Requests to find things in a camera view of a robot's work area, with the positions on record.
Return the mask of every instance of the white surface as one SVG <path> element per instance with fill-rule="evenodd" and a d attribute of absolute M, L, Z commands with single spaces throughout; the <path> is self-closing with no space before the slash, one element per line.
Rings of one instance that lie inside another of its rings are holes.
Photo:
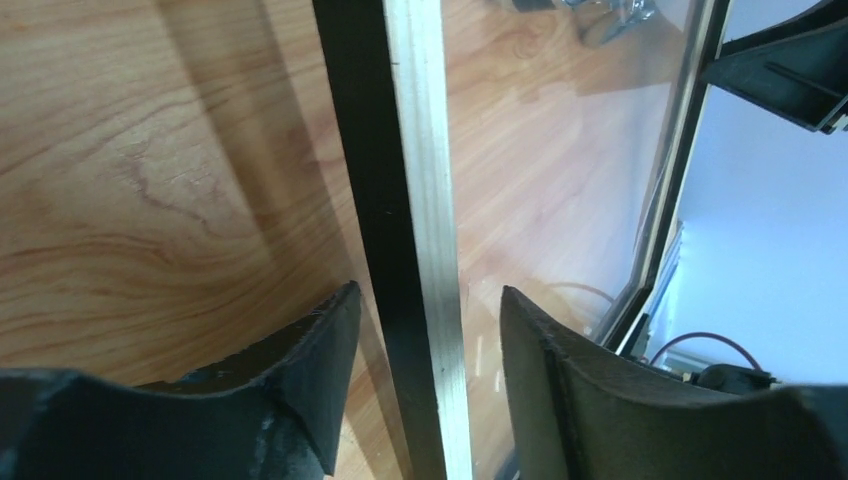
<path fill-rule="evenodd" d="M 738 0 L 728 37 L 816 0 Z M 848 383 L 848 134 L 810 133 L 712 89 L 683 191 L 668 338 L 726 335 L 790 382 Z M 729 347 L 679 351 L 744 364 Z"/>

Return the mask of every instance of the black bracket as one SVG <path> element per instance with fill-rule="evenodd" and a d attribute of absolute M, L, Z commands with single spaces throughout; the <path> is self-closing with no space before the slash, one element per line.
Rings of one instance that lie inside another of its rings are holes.
<path fill-rule="evenodd" d="M 701 78 L 808 130 L 848 130 L 848 1 L 725 43 Z"/>
<path fill-rule="evenodd" d="M 359 287 L 176 383 L 0 370 L 0 479 L 321 479 L 336 463 Z"/>

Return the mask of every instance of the clear plastic object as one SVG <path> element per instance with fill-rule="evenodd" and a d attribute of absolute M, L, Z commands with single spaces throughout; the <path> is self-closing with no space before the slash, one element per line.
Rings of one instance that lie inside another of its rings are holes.
<path fill-rule="evenodd" d="M 507 10 L 536 12 L 570 8 L 578 17 L 591 17 L 581 28 L 581 40 L 587 46 L 600 46 L 653 17 L 654 0 L 497 0 Z"/>

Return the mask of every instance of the transparent panel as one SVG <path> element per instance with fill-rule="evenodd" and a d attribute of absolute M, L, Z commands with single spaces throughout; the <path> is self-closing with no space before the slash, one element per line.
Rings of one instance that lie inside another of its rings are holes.
<path fill-rule="evenodd" d="M 688 25 L 704 2 L 635 3 L 443 5 L 478 478 L 492 478 L 513 448 L 502 287 L 591 335 L 637 260 Z"/>

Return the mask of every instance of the wooden table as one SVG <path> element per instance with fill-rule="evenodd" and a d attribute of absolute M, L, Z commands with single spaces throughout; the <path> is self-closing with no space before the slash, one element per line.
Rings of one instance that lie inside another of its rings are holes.
<path fill-rule="evenodd" d="M 443 18 L 475 476 L 492 478 L 512 448 L 501 288 L 599 327 L 686 37 L 662 16 L 590 49 L 571 13 L 481 0 Z M 356 279 L 337 477 L 409 473 L 309 1 L 0 0 L 0 71 L 0 366 L 174 380 Z"/>

